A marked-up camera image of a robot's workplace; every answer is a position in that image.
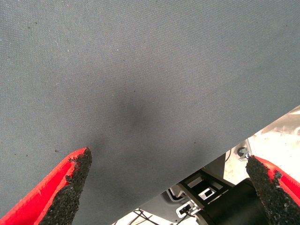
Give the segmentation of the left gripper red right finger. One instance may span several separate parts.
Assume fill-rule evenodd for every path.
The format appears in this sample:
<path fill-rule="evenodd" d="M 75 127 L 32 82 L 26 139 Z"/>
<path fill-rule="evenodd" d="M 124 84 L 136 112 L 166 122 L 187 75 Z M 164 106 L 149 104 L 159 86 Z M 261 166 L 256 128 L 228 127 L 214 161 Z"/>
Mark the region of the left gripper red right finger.
<path fill-rule="evenodd" d="M 270 225 L 300 223 L 300 183 L 280 167 L 249 156 L 246 171 L 255 187 Z"/>

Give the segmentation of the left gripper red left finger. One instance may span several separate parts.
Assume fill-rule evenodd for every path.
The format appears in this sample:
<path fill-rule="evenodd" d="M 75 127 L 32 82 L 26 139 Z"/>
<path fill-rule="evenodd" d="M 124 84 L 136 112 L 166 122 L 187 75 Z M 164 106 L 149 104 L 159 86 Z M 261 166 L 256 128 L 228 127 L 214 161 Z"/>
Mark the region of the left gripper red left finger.
<path fill-rule="evenodd" d="M 90 171 L 92 155 L 82 148 L 67 155 L 21 199 L 0 223 L 2 225 L 70 225 Z"/>

